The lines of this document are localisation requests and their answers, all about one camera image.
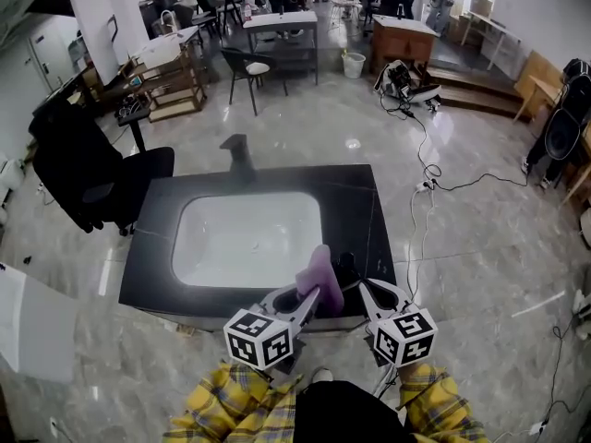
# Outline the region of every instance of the yellow plaid shirt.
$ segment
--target yellow plaid shirt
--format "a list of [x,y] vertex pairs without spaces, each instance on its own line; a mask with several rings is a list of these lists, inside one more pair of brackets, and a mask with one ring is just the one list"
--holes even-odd
[[[300,380],[273,389],[248,366],[221,364],[189,396],[188,410],[173,419],[176,429],[164,434],[164,442],[291,442]],[[430,365],[421,365],[402,385],[401,408],[406,407],[418,442],[488,442],[457,392],[445,370]]]

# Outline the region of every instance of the white sink basin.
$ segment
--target white sink basin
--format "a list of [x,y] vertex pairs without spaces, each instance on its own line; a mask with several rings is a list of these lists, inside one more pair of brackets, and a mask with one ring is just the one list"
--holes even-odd
[[308,194],[198,198],[181,215],[173,271],[187,285],[276,289],[321,244],[320,206]]

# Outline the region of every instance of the tiled floor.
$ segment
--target tiled floor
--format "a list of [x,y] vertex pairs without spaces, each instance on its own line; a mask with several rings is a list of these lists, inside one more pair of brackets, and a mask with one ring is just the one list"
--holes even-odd
[[[208,89],[200,114],[142,125],[148,148],[175,149],[175,175],[227,170],[218,149],[234,133],[245,133],[259,168],[370,163],[378,184],[396,275],[405,286],[407,243],[413,231],[410,198],[422,169],[416,152],[423,130],[380,108],[371,81],[323,73],[290,80],[289,97],[273,81],[257,93],[259,116],[250,106],[246,82],[237,83],[228,106],[230,83]],[[457,109],[430,115],[415,110],[428,131],[421,151],[443,170],[440,183],[453,186],[492,172],[518,181],[521,156],[533,137],[526,126],[506,118]],[[121,129],[103,120],[110,139]],[[347,141],[359,140],[358,149]],[[115,146],[135,151],[127,131]],[[445,365],[460,392],[473,405],[492,440],[540,421],[558,352],[552,326],[570,319],[573,290],[591,258],[578,235],[571,207],[558,210],[563,188],[543,193],[536,182],[518,187],[486,179],[452,193],[435,192],[428,219],[425,261],[417,301],[438,321],[433,362]],[[0,359],[0,383],[20,438],[49,441],[54,416],[74,441],[159,441],[171,415],[183,412],[184,399],[199,378],[227,357],[219,334],[191,338],[160,320],[117,303],[129,239],[110,224],[86,235],[56,205],[35,195],[38,178],[27,172],[13,196],[0,259],[56,290],[77,298],[77,362],[68,386],[15,375]],[[420,258],[420,241],[429,207],[416,197],[419,225],[412,244],[411,282]],[[32,256],[29,266],[24,257]],[[101,280],[106,293],[100,295]],[[549,304],[515,315],[564,292]],[[364,331],[306,336],[308,346],[296,371],[327,365],[338,378],[370,389],[380,375]],[[556,396],[572,404],[591,378],[591,352],[572,333],[562,348]],[[395,390],[387,398],[395,397]],[[591,400],[586,396],[569,415],[557,407],[540,441],[573,440]],[[531,441],[526,436],[510,441]]]

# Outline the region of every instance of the stairs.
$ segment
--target stairs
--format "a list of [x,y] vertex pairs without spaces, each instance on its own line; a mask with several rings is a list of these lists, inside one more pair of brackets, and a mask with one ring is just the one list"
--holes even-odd
[[[470,72],[428,69],[427,83],[441,85],[441,104],[514,118],[523,99],[510,83]],[[529,121],[522,115],[521,119]]]

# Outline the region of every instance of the white bucket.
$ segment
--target white bucket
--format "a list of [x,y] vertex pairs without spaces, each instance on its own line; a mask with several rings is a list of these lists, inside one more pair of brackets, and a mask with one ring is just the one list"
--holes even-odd
[[347,78],[360,78],[366,57],[359,53],[343,54],[344,76]]

